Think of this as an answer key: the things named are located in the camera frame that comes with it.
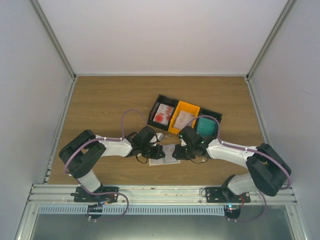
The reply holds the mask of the beige leather card holder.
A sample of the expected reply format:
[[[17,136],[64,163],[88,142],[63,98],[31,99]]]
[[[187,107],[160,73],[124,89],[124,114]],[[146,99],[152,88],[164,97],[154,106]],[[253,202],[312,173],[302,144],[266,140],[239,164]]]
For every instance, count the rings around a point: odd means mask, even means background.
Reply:
[[[180,164],[181,161],[173,157],[173,152],[175,150],[174,144],[163,145],[162,148],[165,156],[159,159],[149,159],[149,166],[160,166],[160,165],[173,165]]]

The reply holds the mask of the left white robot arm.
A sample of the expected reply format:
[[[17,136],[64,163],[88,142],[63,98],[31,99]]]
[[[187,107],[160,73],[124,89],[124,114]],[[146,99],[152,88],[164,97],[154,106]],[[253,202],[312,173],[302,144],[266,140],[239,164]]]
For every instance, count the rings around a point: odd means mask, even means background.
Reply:
[[[97,161],[101,157],[114,156],[164,158],[163,146],[158,145],[162,138],[149,126],[120,138],[102,137],[85,130],[64,146],[58,156],[64,163],[64,172],[86,189],[85,195],[90,201],[98,202],[103,197],[103,189],[93,171]]]

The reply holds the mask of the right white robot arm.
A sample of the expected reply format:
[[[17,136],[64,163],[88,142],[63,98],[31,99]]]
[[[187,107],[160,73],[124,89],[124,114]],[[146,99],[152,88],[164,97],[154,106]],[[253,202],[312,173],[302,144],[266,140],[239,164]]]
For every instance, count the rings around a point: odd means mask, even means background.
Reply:
[[[177,160],[219,159],[248,170],[246,174],[231,175],[221,186],[221,196],[228,203],[234,202],[241,194],[254,191],[274,197],[279,190],[291,186],[290,167],[269,144],[232,144],[214,136],[202,137],[190,126],[183,128],[178,137],[181,144],[177,144],[172,153]]]

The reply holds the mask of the teal cards stack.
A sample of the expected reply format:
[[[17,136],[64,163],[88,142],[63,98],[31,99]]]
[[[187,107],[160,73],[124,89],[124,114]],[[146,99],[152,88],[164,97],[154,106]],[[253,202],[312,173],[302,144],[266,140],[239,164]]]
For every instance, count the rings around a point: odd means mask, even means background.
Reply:
[[[214,136],[217,131],[217,123],[206,117],[201,117],[198,119],[196,132],[202,137]]]

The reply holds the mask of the red circle cards stack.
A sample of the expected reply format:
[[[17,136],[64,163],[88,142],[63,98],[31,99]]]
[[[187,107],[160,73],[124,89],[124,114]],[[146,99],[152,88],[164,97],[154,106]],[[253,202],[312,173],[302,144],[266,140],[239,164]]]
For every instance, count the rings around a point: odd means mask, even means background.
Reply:
[[[162,125],[168,125],[174,108],[161,103],[154,115],[153,121]]]

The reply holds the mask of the black bin right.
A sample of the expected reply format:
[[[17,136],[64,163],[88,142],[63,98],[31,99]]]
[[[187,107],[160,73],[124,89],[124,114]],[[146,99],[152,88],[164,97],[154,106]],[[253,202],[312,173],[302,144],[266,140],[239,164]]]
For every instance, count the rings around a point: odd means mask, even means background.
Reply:
[[[202,115],[208,115],[208,116],[212,116],[213,118],[215,118],[219,123],[222,120],[222,114],[215,112],[215,111],[211,111],[208,110],[206,108],[200,108],[199,116]],[[193,127],[196,132],[202,137],[207,137],[207,136],[213,136],[213,137],[217,137],[217,133],[218,133],[218,126],[215,120],[213,120],[210,117],[200,117],[196,120],[195,125]]]

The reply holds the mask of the black bin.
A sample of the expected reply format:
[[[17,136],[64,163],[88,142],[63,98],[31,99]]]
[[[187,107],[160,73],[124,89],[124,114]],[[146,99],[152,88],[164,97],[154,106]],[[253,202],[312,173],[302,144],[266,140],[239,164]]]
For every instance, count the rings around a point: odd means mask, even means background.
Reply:
[[[199,116],[202,115],[208,115],[208,116],[212,116],[213,118],[215,118],[219,123],[222,120],[222,114],[215,112],[215,111],[211,111],[208,110],[206,108],[200,108]],[[196,120],[195,125],[193,127],[196,132],[202,137],[207,137],[207,136],[213,136],[213,137],[217,137],[217,133],[218,133],[218,126],[215,120],[213,120],[210,117],[200,117]]]
[[[159,94],[149,112],[147,124],[168,131],[178,103],[177,99]]]

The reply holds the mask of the yellow bin middle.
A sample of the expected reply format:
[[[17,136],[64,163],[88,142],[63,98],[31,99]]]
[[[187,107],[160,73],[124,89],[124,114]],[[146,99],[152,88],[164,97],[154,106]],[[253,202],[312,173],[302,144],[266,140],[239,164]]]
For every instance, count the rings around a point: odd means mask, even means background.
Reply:
[[[200,107],[184,101],[179,101],[171,118],[168,131],[178,134],[192,119],[197,117]]]

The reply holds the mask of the black bin left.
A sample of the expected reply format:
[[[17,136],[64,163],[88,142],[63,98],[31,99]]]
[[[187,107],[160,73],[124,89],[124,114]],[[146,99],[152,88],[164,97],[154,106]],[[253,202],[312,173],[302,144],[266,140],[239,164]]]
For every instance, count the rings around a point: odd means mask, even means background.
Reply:
[[[177,99],[159,94],[149,112],[147,124],[168,131],[178,103]]]

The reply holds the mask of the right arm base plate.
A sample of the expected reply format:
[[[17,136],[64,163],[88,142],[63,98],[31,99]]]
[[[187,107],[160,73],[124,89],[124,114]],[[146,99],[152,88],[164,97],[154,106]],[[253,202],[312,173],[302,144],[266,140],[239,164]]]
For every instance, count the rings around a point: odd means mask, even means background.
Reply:
[[[200,195],[206,199],[207,203],[223,204],[223,212],[227,220],[237,221],[244,204],[251,202],[248,192],[236,195],[222,186],[205,187],[200,191]]]

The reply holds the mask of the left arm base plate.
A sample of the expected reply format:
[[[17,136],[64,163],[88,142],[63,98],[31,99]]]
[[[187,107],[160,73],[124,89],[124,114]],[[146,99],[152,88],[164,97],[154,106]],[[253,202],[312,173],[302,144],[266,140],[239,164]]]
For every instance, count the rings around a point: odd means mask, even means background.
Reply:
[[[85,216],[88,220],[98,220],[102,216],[103,205],[113,204],[118,201],[119,188],[116,186],[101,185],[91,192],[82,185],[70,194],[75,203],[89,203]]]

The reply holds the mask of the aluminium rail frame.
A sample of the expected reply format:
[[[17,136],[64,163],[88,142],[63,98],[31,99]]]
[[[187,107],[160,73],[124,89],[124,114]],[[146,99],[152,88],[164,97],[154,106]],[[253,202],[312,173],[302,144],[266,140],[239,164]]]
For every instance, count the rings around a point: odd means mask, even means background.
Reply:
[[[74,202],[71,193],[79,185],[72,184],[34,184],[29,192],[27,203],[15,236],[17,240],[32,238],[41,205],[84,205]],[[108,206],[222,206],[223,203],[207,203],[200,192],[206,186],[201,185],[120,185],[116,203]],[[309,239],[296,197],[292,189],[282,190],[276,196],[264,196],[257,191],[248,192],[250,203],[244,206],[261,205],[266,207],[285,206],[289,228],[295,240]]]

